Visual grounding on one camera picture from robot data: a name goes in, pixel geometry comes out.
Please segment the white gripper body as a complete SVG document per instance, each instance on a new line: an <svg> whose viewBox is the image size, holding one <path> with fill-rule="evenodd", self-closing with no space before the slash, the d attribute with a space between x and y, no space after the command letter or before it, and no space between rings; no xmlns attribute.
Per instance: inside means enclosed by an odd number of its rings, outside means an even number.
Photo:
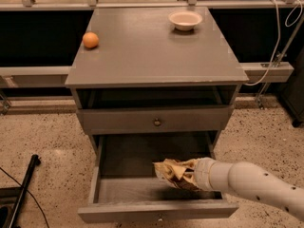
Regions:
<svg viewBox="0 0 304 228"><path fill-rule="evenodd" d="M211 158L201 158L197 160L193 178L195 185L199 189L203 191L219 191L219 188L211 182L211 179L215 176L212 170L218 165L219 162Z"/></svg>

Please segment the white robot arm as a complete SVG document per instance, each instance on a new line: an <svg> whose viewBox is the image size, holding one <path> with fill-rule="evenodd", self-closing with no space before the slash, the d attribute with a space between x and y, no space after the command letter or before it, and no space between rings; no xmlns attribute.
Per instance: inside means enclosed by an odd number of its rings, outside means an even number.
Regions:
<svg viewBox="0 0 304 228"><path fill-rule="evenodd" d="M304 190L253 163L198 159L194 167L194 181L204 191L220 191L258 201L304 221Z"/></svg>

